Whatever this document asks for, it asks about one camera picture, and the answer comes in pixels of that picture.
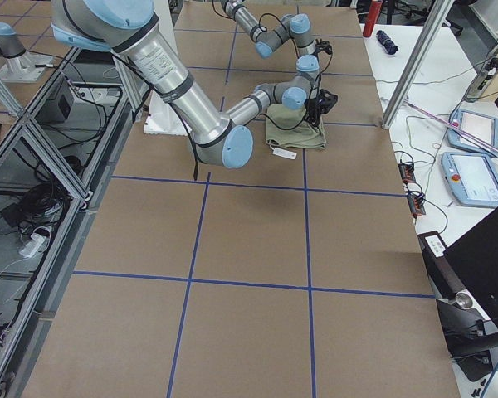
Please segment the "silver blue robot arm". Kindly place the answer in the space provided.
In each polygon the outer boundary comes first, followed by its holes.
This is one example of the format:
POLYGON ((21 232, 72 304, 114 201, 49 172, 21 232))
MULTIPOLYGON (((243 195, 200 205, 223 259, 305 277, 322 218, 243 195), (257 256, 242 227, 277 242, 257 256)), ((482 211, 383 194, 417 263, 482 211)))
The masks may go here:
POLYGON ((269 58, 288 41, 293 41, 297 57, 315 54, 316 43, 306 14, 285 14, 277 18, 276 27, 270 28, 262 22, 262 18, 257 19, 243 1, 221 1, 221 4, 227 17, 251 38, 261 58, 269 58))
POLYGON ((297 73, 287 82, 258 85, 227 112, 219 111, 159 30, 151 1, 53 1, 54 37, 68 46, 112 52, 129 58, 139 75, 190 128, 198 163, 243 167, 251 158, 253 137, 247 123, 274 104, 302 109, 317 96, 319 61, 310 19, 286 14, 273 30, 263 27, 240 1, 222 9, 255 44, 263 58, 293 41, 298 48, 297 73))

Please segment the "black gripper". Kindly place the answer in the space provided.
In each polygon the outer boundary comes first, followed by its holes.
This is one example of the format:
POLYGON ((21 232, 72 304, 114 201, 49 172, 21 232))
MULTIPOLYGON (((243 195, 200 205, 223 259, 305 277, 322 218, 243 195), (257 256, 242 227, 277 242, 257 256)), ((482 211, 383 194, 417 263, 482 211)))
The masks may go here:
POLYGON ((312 127, 320 125, 320 101, 317 97, 305 102, 305 122, 312 127))

